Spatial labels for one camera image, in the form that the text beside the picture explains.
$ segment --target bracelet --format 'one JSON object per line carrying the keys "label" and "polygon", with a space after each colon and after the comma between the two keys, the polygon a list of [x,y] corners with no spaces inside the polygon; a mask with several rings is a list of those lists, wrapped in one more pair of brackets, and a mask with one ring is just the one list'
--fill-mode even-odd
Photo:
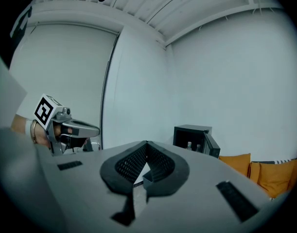
{"label": "bracelet", "polygon": [[37,121],[34,120],[31,124],[31,136],[34,143],[36,143],[36,136],[35,136],[35,127],[36,127]]}

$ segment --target black mini fridge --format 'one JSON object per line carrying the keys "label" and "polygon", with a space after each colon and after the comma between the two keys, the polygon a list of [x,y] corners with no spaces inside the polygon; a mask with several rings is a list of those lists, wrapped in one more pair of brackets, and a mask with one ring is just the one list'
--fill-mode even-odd
{"label": "black mini fridge", "polygon": [[213,139],[212,127],[197,126],[197,125],[181,125],[174,127],[173,145],[181,148],[186,148],[187,143],[192,143],[192,151],[197,150],[197,145],[200,144],[200,149],[197,152],[208,154],[218,158],[220,155],[220,147]]}

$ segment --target white ceiling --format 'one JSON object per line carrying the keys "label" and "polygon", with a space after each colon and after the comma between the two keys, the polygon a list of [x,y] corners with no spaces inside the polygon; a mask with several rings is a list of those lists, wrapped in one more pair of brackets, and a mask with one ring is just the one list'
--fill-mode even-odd
{"label": "white ceiling", "polygon": [[[48,3],[56,0],[36,0]],[[128,13],[148,24],[170,44],[189,31],[220,17],[245,10],[281,8],[276,0],[82,0]]]}

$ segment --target black rubber strip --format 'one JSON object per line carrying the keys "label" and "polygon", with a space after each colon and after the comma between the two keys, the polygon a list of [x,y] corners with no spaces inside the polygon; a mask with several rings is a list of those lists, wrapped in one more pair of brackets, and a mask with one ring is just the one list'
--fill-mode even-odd
{"label": "black rubber strip", "polygon": [[223,181],[217,184],[216,187],[222,193],[241,222],[248,220],[258,212],[258,209],[256,209],[231,182]]}
{"label": "black rubber strip", "polygon": [[144,184],[144,181],[140,181],[139,183],[133,184],[133,188],[140,186],[141,184]]}
{"label": "black rubber strip", "polygon": [[66,170],[80,165],[82,165],[80,161],[72,161],[72,162],[67,162],[63,164],[58,164],[57,166],[62,171],[62,170]]}
{"label": "black rubber strip", "polygon": [[74,129],[73,128],[71,134],[73,134],[73,135],[79,135],[79,129]]}

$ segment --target orange sofa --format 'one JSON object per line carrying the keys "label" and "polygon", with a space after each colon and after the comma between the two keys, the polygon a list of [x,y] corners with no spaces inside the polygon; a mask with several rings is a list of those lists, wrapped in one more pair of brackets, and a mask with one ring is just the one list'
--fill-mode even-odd
{"label": "orange sofa", "polygon": [[297,158],[281,162],[251,162],[251,154],[219,159],[259,185],[271,198],[291,190],[297,181]]}

